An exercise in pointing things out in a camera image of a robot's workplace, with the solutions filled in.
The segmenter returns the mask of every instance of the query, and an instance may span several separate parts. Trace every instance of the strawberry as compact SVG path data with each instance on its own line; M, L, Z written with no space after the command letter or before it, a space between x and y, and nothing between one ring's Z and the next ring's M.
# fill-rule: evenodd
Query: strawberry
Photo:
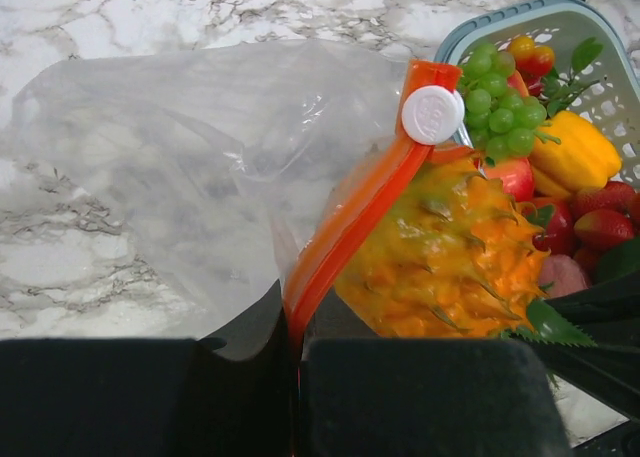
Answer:
M627 212L629 217L636 224L636 227L640 227L640 194L635 194L627 202Z
M589 274L589 276L593 276L598 266L598 261L602 256L602 252L598 252L597 250L590 249L589 247L580 247L578 251L573 255L573 260L580 264L580 267L584 269L584 271Z
M584 214L573 230L584 245L602 252L634 237L631 221L611 209L598 209Z
M609 181L604 188L588 187L579 190L571 199L571 213L575 219L598 209L625 212L627 202L635 195L635 190L624 182Z
M604 186L604 190L611 195L618 197L618 202L622 202L620 212L624 212L629 200L636 195L636 189L631 187L626 182L619 182L617 180L610 180L607 185Z

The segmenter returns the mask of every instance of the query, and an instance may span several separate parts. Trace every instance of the apple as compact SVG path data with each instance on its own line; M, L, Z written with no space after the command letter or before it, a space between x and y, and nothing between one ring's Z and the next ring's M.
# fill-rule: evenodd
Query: apple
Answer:
M504 192L513 195L516 202L533 198L533 172L526 158L508 159L493 167L485 165L482 170L488 179L502 180Z

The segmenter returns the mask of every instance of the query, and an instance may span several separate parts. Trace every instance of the orange spiky fruit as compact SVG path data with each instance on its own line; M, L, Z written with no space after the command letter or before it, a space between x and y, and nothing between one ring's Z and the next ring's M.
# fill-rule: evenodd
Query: orange spiky fruit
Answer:
M548 252L473 157L426 163L334 283L373 330L397 337L490 337L532 328Z

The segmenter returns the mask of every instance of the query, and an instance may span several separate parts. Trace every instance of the white marble surface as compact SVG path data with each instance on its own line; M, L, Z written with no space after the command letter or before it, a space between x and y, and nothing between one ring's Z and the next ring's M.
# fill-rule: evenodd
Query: white marble surface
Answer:
M0 127L12 97L64 59L317 37L432 57L464 20L520 0L0 0ZM640 0L589 0L640 66ZM0 160L0 337L175 335L194 304L138 255L109 209L50 168ZM210 330L194 321L189 333ZM564 386L573 442L619 416Z

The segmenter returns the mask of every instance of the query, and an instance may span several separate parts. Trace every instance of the light blue basket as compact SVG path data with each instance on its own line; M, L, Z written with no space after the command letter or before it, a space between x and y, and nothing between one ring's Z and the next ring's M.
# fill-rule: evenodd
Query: light blue basket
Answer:
M604 44L598 60L583 73L583 78L600 83L570 110L591 120L614 143L624 160L620 179L640 188L640 85L611 24L581 0L528 0L469 20L447 36L435 60L459 64L480 43L504 49L522 34L554 49L561 76L570 69L571 53L580 42L595 37ZM464 126L454 138L470 145Z

